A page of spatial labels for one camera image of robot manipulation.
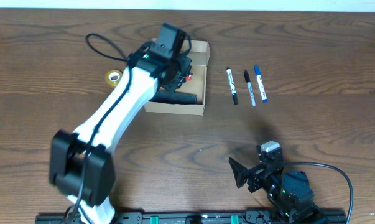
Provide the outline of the blue whiteboard eraser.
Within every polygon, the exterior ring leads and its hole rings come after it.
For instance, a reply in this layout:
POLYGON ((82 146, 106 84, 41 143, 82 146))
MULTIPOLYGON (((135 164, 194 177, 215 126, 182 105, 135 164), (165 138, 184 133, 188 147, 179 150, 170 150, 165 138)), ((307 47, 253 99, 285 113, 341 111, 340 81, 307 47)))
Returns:
POLYGON ((178 105, 195 105, 197 96, 188 93, 174 92, 169 93, 165 90, 159 90, 150 100, 154 103, 178 104, 178 105))

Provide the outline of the yellow tape roll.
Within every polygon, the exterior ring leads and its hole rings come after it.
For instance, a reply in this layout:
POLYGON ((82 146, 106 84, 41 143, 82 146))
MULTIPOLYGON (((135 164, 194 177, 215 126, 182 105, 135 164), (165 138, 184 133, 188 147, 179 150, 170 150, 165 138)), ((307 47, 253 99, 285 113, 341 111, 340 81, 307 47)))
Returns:
POLYGON ((110 70, 106 75, 105 75, 105 81, 106 83, 115 88, 118 83, 120 82, 120 79, 122 78, 122 71, 120 70, 110 70))

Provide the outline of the blue-capped white marker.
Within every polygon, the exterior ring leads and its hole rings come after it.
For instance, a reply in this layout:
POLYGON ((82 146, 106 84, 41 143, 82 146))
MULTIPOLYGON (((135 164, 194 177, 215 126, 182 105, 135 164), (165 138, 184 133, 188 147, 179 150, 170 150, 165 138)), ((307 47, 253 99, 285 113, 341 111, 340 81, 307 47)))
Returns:
POLYGON ((261 94, 262 102, 267 103, 267 95, 266 95, 266 91, 265 91, 265 88, 264 88, 261 71, 260 71, 260 68, 259 68, 258 65, 254 66, 254 71, 255 71, 255 74, 256 74, 257 84, 258 84, 258 87, 259 87, 259 92, 261 94))

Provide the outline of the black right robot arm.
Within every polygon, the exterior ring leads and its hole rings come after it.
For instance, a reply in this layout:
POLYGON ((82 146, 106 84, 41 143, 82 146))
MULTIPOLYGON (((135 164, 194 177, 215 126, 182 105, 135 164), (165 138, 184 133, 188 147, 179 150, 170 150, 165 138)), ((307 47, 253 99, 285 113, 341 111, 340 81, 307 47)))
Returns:
POLYGON ((283 173, 284 160, 280 144, 257 147, 260 163, 248 169, 233 158, 229 164, 236 186, 248 186, 251 193, 262 189, 276 208, 272 217, 277 223, 330 223, 315 204, 314 193, 304 172, 283 173))

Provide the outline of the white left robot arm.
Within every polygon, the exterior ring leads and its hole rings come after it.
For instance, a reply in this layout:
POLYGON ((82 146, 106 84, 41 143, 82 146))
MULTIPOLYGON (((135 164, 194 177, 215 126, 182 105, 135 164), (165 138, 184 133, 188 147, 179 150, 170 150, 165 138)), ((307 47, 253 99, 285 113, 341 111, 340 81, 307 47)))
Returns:
POLYGON ((182 29, 164 23, 156 40, 144 42, 135 52, 125 55, 114 42, 97 37, 119 54, 126 63, 119 83, 103 104, 72 133, 59 130, 50 145, 49 182, 66 195, 72 205, 62 223, 76 215, 82 223, 111 223, 115 209, 109 194, 116 175, 113 154, 118 142, 140 109, 160 88, 172 94, 191 74, 190 50, 182 50, 191 37, 182 29))

